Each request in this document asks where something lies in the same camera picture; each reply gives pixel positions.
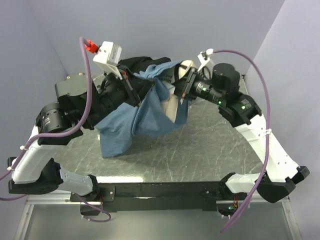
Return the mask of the cream white pillow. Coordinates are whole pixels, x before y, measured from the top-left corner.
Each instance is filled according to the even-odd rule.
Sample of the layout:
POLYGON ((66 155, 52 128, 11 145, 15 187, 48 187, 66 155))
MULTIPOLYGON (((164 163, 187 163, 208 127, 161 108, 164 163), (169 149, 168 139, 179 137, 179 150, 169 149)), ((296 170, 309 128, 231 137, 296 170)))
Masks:
POLYGON ((192 67, 196 67, 192 60, 184 60, 176 66, 165 69, 158 79, 166 86, 169 91, 169 97, 160 101, 161 110, 173 122, 176 122, 179 97, 175 95, 174 83, 187 74, 192 67))

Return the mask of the blue fabric pillowcase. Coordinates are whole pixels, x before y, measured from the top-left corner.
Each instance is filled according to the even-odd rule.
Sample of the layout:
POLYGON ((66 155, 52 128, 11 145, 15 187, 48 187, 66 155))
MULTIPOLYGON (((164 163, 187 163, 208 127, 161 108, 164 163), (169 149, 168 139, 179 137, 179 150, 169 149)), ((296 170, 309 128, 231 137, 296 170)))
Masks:
POLYGON ((178 103, 176 121, 173 123, 161 108, 161 100, 168 97, 168 89, 159 80, 148 92, 140 107, 123 103, 99 122, 96 128, 99 130, 102 157, 111 158, 125 153, 136 136, 158 137, 186 124, 188 101, 178 103))

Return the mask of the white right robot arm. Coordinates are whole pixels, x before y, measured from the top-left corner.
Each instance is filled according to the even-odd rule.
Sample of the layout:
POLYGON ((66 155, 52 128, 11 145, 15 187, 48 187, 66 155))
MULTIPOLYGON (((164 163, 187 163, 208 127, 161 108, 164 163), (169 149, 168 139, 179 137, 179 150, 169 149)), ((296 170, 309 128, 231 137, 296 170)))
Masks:
POLYGON ((258 194, 269 203, 288 196, 310 171, 298 165, 285 151, 255 100, 240 92, 241 75, 228 63, 215 65, 206 76, 186 63, 174 68, 175 93, 186 100, 201 98, 218 106, 219 114, 237 130, 252 147, 266 168, 259 174, 230 173, 221 180, 219 193, 230 200, 237 193, 249 193, 257 185, 258 194))

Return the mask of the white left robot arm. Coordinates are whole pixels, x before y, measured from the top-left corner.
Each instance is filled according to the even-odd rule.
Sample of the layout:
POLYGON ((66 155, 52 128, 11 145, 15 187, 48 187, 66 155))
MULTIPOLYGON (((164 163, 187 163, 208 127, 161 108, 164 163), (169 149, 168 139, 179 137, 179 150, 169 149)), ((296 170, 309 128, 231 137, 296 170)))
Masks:
POLYGON ((88 201, 99 197, 101 189, 95 176, 64 169, 54 155, 81 137, 84 129, 93 130, 120 105, 140 106, 155 85, 124 65, 119 66, 119 73, 106 73, 100 86, 90 73, 70 75, 55 84, 56 102, 41 109, 21 154, 8 159, 10 194, 43 195, 63 190, 88 201))

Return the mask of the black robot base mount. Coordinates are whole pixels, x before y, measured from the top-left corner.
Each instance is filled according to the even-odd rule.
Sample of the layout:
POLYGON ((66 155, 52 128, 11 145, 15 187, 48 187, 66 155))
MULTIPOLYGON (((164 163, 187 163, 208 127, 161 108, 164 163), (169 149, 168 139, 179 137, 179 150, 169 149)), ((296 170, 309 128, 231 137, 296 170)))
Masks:
POLYGON ((216 211, 218 201, 239 200, 245 192, 232 193, 218 181, 101 183, 94 199, 110 212, 203 210, 216 211))

